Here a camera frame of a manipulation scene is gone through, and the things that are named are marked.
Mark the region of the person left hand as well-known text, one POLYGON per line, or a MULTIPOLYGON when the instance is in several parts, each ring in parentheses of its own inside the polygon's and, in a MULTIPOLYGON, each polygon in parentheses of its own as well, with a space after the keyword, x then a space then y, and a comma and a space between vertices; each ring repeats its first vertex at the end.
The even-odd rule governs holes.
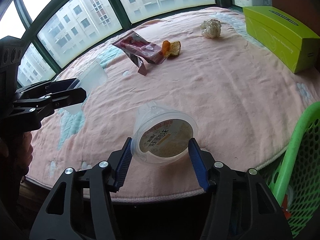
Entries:
POLYGON ((25 176, 29 172, 29 166, 33 159, 33 146, 31 144, 32 133, 25 132, 22 137, 22 144, 17 150, 16 164, 25 176))

